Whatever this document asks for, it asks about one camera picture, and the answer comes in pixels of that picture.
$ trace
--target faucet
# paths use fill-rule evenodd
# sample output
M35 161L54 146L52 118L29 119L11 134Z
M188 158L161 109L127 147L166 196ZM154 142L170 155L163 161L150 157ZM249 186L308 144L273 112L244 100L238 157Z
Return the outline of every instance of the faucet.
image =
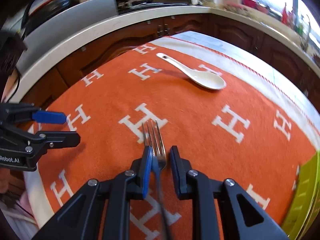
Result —
M310 18L307 14L307 17L309 19L309 27L308 27L308 31L307 31L307 37L306 38L303 38L302 35L303 35L303 32L302 34L300 35L300 46L301 46L301 49L306 52L307 49L308 49L308 46L309 46L309 41L310 41L310 32L311 32L311 23L310 23Z

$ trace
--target orange tablecloth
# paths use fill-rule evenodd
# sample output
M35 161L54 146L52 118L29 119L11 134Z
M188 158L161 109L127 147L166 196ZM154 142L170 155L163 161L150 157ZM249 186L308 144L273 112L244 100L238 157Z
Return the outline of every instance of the orange tablecloth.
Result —
M176 49L154 42L129 51L76 83L49 107L68 115L68 124L42 129L76 130L81 143L51 150L40 159L47 199L38 195L38 202L56 212L88 179L111 179L128 169L142 155L141 122L151 118L159 121L167 151L177 145L181 157L209 178L235 179L281 223L297 167L315 153L318 131L286 95L246 66L211 49L166 39ZM216 64L190 56L188 49ZM215 71L227 87L213 91L196 85L157 57L158 52L190 68ZM177 239L191 238L191 202L177 199L169 168L161 176L173 233ZM152 240L159 234L154 189L152 180L146 201L132 202L131 239ZM32 206L34 197L29 197ZM45 209L34 212L40 225L52 215L44 214Z

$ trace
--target table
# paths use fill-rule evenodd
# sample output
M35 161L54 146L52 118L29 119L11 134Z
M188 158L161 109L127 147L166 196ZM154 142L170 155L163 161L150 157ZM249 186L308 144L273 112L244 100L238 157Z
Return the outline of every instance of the table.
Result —
M227 83L204 89L156 57L163 52ZM186 32L129 51L83 78L49 110L64 111L82 142L43 156L25 173L35 219L42 226L88 179L111 179L143 150L141 122L157 119L164 144L212 179L235 179L277 222L290 205L299 166L320 146L320 116L302 93L268 64L233 45ZM42 125L43 130L61 130ZM39 130L33 125L30 132ZM180 202L169 169L162 172L169 222L191 236L191 203ZM133 239L155 239L158 206L151 181L146 202L133 202Z

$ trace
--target fork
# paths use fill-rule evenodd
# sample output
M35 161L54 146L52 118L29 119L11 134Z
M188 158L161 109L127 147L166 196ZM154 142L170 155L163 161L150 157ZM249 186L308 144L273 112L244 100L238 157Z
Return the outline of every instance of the fork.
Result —
M154 129L154 122L150 120L150 122L146 121L142 123L142 133L143 133L143 141L145 146L151 146L153 150L152 157L152 170L155 173L156 177L156 188L158 193L158 201L160 205L160 212L162 218L162 226L163 226L163 237L164 240L172 240L172 234L169 228L168 220L165 215L165 209L163 205L163 196L160 185L160 172L166 167L167 159L165 156L164 144L162 141L159 124L157 120L156 122L156 132Z

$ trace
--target triangular cutout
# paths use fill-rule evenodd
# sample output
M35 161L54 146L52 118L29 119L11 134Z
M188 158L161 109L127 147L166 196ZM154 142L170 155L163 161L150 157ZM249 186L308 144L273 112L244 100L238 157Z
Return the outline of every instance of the triangular cutout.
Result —
M58 222L70 227L76 227L84 207L85 199L85 195L79 195L58 217Z
M242 194L237 195L237 200L243 215L244 223L247 227L252 227L263 222L263 217Z

